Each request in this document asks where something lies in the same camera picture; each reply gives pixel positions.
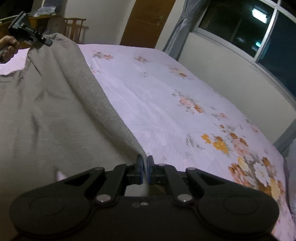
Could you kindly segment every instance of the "gray blanket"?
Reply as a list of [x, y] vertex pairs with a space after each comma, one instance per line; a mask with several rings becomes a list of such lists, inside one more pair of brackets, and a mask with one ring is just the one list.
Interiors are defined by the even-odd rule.
[[31, 48], [25, 69], [0, 76], [0, 240], [15, 232], [10, 202], [21, 193], [145, 153], [114, 110], [79, 47], [51, 35]]

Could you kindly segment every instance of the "mattress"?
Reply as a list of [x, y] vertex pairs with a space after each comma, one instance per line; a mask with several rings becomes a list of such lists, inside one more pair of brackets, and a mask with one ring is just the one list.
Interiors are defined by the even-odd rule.
[[[294, 240], [283, 157], [232, 103], [161, 51], [79, 47], [110, 103], [157, 164], [179, 171], [196, 167], [267, 193], [280, 208], [274, 236]], [[0, 74], [22, 69], [27, 51], [0, 65]]]

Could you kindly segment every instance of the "brown door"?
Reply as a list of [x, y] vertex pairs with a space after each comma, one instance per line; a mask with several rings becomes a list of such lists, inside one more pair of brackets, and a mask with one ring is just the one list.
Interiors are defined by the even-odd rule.
[[154, 48], [176, 0], [137, 0], [120, 45]]

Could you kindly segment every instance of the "white window frame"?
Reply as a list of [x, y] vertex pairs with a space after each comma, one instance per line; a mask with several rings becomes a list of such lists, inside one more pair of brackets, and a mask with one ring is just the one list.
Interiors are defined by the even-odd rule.
[[296, 98], [272, 73], [270, 73], [262, 65], [257, 63], [257, 61], [260, 57], [260, 54], [262, 53], [262, 50], [264, 49], [264, 47], [265, 47], [265, 45], [272, 33], [274, 24], [275, 24], [277, 16], [278, 16], [278, 12], [281, 12], [282, 14], [284, 14], [286, 17], [288, 17], [294, 23], [296, 23], [296, 17], [294, 15], [292, 15], [291, 13], [289, 13], [287, 10], [285, 10], [283, 7], [280, 6], [281, 0], [278, 0], [277, 3], [273, 2], [272, 0], [260, 0], [260, 1], [267, 4], [268, 6], [270, 6], [272, 8], [274, 8], [274, 12], [272, 14], [271, 20], [270, 20], [269, 25], [267, 27], [266, 33], [263, 37], [261, 46], [259, 47], [259, 49], [254, 57], [247, 54], [245, 51], [241, 50], [240, 48], [238, 48], [237, 46], [228, 42], [227, 40], [220, 38], [217, 35], [210, 33], [210, 32], [199, 27], [204, 15], [209, 7], [210, 1], [205, 6], [204, 11], [203, 11], [202, 15], [200, 16], [200, 18], [198, 19], [192, 32], [202, 38], [205, 38], [205, 39], [217, 44], [217, 45], [225, 46], [226, 48], [232, 50], [233, 52], [235, 52], [236, 54], [238, 54], [239, 56], [241, 56], [242, 58], [247, 60], [251, 64], [251, 67], [254, 70], [259, 71], [261, 74], [263, 74], [266, 77], [267, 81], [269, 81], [269, 83], [271, 83], [284, 96], [284, 98], [292, 105], [292, 107], [296, 110]]

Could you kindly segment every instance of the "hand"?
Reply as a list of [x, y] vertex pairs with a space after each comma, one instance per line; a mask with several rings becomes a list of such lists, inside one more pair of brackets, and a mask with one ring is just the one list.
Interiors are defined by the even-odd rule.
[[4, 44], [10, 43], [12, 46], [8, 47], [8, 50], [4, 52], [3, 59], [4, 63], [7, 63], [11, 58], [17, 54], [18, 50], [20, 49], [20, 43], [13, 37], [13, 36], [5, 36], [0, 39], [0, 47]]

